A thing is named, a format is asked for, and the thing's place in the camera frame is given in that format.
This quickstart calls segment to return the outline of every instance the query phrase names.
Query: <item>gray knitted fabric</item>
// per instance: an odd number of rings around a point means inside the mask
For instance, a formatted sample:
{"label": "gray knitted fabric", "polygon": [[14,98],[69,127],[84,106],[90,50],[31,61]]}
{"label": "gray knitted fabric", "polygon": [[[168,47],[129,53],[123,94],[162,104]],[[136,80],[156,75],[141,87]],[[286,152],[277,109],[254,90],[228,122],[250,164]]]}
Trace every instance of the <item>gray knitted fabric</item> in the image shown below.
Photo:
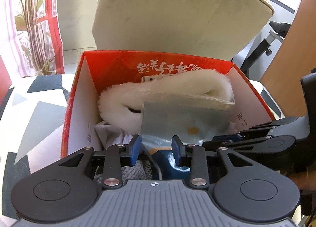
{"label": "gray knitted fabric", "polygon": [[[151,170],[151,163],[149,160],[137,160],[134,167],[122,167],[123,184],[127,180],[152,180],[153,173]],[[95,183],[102,183],[102,174],[96,173],[94,180]]]}

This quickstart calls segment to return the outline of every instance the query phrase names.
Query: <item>gray ribbed plate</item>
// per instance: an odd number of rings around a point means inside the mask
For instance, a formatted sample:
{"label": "gray ribbed plate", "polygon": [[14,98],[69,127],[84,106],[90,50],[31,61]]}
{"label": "gray ribbed plate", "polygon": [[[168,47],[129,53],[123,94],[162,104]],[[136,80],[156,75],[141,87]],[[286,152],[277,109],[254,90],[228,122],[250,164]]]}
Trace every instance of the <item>gray ribbed plate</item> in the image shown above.
{"label": "gray ribbed plate", "polygon": [[63,223],[36,224],[19,220],[14,227],[295,227],[284,219],[273,224],[249,224],[221,212],[208,194],[187,188],[181,180],[130,180],[118,190],[104,191],[83,215]]}

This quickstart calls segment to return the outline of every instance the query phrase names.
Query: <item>open cardboard box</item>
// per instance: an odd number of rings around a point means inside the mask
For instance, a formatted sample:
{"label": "open cardboard box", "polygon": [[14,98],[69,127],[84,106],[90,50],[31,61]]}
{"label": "open cardboard box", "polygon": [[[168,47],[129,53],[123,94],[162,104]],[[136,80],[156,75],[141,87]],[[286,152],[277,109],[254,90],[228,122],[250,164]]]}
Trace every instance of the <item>open cardboard box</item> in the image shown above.
{"label": "open cardboard box", "polygon": [[235,99],[231,121],[236,123],[238,131],[274,120],[262,97],[232,62],[174,53],[85,51],[69,96],[61,157],[87,146],[102,150],[94,126],[101,121],[97,100],[107,87],[201,68],[216,69],[229,77]]}

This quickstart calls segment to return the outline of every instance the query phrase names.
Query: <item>white fluffy item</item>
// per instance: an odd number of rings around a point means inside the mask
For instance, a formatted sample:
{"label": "white fluffy item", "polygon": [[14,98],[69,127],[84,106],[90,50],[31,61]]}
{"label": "white fluffy item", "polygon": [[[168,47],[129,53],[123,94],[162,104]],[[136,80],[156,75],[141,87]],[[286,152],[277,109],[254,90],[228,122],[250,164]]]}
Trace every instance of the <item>white fluffy item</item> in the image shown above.
{"label": "white fluffy item", "polygon": [[185,95],[207,95],[232,101],[229,79],[215,70],[187,71],[145,83],[124,83],[104,90],[98,101],[101,118],[127,133],[140,134],[143,109],[149,91]]}

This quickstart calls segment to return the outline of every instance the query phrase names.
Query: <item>barcode label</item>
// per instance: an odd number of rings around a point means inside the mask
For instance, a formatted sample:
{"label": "barcode label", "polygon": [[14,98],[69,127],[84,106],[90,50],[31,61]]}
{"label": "barcode label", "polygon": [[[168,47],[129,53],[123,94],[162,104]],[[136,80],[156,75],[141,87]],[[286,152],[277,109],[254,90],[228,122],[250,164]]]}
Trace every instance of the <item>barcode label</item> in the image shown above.
{"label": "barcode label", "polygon": [[142,83],[160,80],[165,76],[169,76],[169,75],[155,75],[155,76],[142,77]]}

